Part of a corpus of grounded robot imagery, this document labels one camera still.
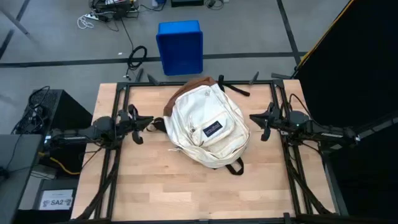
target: backpack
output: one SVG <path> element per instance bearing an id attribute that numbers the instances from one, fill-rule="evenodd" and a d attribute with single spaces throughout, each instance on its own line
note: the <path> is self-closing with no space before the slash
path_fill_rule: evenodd
<path id="1" fill-rule="evenodd" d="M 248 146 L 250 131 L 242 111 L 224 93 L 220 79 L 217 83 L 211 77 L 199 78 L 181 87 L 164 108 L 164 126 L 173 144 L 187 156 L 209 168 L 226 166 L 232 174 L 242 175 L 240 157 Z M 230 165 L 234 161 L 240 164 L 239 171 Z"/>

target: gray floor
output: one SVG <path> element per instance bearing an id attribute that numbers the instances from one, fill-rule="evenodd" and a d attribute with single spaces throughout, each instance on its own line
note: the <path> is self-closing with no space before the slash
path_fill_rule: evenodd
<path id="1" fill-rule="evenodd" d="M 3 0 L 0 4 L 17 16 L 23 2 Z M 298 51 L 306 52 L 316 44 L 348 0 L 282 2 Z M 150 6 L 150 0 L 141 0 L 141 3 Z M 113 32 L 95 21 L 92 22 L 94 29 L 77 27 L 78 17 L 89 11 L 85 0 L 30 0 L 21 19 L 30 38 L 16 29 L 0 65 L 126 58 L 131 46 L 120 22 L 117 22 L 120 32 Z M 148 57 L 158 57 L 155 40 L 158 24 L 183 20 L 199 20 L 204 54 L 292 51 L 277 0 L 229 0 L 220 11 L 205 6 L 171 8 L 168 3 L 162 12 L 145 11 L 138 19 L 124 21 L 134 44 L 146 46 Z M 0 43 L 10 29 L 15 28 L 0 14 Z M 227 80 L 249 80 L 257 71 L 260 71 L 260 79 L 271 79 L 271 72 L 290 75 L 295 66 L 293 57 L 208 59 L 204 60 L 202 74 L 167 77 L 160 62 L 143 64 L 146 72 L 160 81 L 188 80 L 204 75 L 217 77 L 220 74 Z M 126 81 L 122 77 L 125 71 L 125 63 L 0 68 L 0 133 L 9 133 L 20 119 L 33 89 L 45 85 L 65 89 L 92 113 L 99 84 Z"/>

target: backpack strap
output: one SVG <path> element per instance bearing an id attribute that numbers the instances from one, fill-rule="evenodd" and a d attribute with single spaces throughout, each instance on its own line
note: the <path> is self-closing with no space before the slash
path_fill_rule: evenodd
<path id="1" fill-rule="evenodd" d="M 238 162 L 238 164 L 239 165 L 241 165 L 241 169 L 240 170 L 238 170 L 238 171 L 236 171 L 235 169 L 234 169 L 234 167 L 232 167 L 231 166 L 231 164 L 230 165 L 225 165 L 225 167 L 229 170 L 229 172 L 232 174 L 232 175 L 242 175 L 243 174 L 243 171 L 244 171 L 244 165 L 243 165 L 243 160 L 242 160 L 242 158 L 238 158 L 237 160 L 236 160 L 236 162 Z"/>
<path id="2" fill-rule="evenodd" d="M 244 96 L 250 96 L 249 92 L 246 92 L 244 90 L 241 90 L 239 88 L 236 88 L 235 86 L 232 86 L 231 84 L 225 84 L 224 83 L 224 75 L 219 75 L 218 76 L 218 86 L 221 89 L 221 91 L 225 92 L 224 86 L 227 86 L 228 88 L 232 89 L 235 92 L 238 92 Z"/>
<path id="3" fill-rule="evenodd" d="M 166 125 L 164 124 L 164 119 L 163 118 L 155 118 L 154 122 L 152 122 L 151 125 L 153 125 L 153 127 L 155 127 L 155 129 L 150 130 L 147 127 L 147 131 L 153 132 L 153 131 L 159 130 L 159 131 L 162 131 L 164 133 L 167 133 Z"/>

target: blue crate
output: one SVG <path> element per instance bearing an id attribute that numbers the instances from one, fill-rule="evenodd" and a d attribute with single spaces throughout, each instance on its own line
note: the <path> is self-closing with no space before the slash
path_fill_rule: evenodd
<path id="1" fill-rule="evenodd" d="M 162 22 L 156 41 L 166 75 L 203 71 L 203 33 L 198 21 Z"/>

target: wooden table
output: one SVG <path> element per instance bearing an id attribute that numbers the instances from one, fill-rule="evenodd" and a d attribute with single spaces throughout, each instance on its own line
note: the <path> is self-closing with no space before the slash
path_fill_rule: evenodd
<path id="1" fill-rule="evenodd" d="M 304 100 L 298 80 L 284 81 L 287 96 L 295 93 Z M 249 147 L 242 156 L 245 170 L 242 176 L 231 175 L 226 168 L 206 168 L 181 152 L 162 132 L 144 131 L 142 145 L 125 137 L 119 166 L 113 220 L 196 220 L 220 218 L 274 218 L 284 212 L 294 216 L 287 171 L 279 133 L 272 130 L 267 142 L 260 141 L 262 131 L 249 119 L 249 114 L 262 113 L 272 101 L 269 85 L 237 85 L 249 91 L 245 97 L 226 88 L 226 93 L 243 111 L 252 135 Z M 179 86 L 132 87 L 129 104 L 134 103 L 140 115 L 162 116 L 163 107 Z M 110 116 L 116 84 L 101 84 L 93 120 Z M 121 95 L 121 108 L 124 95 Z M 302 110 L 293 99 L 294 110 Z M 89 144 L 87 151 L 96 150 Z M 302 163 L 308 186 L 324 206 L 334 212 L 330 190 L 317 152 L 300 146 Z M 77 217 L 94 197 L 100 182 L 104 150 L 85 166 L 73 206 L 72 218 Z M 302 211 L 302 193 L 299 190 Z M 103 201 L 106 213 L 108 196 Z"/>

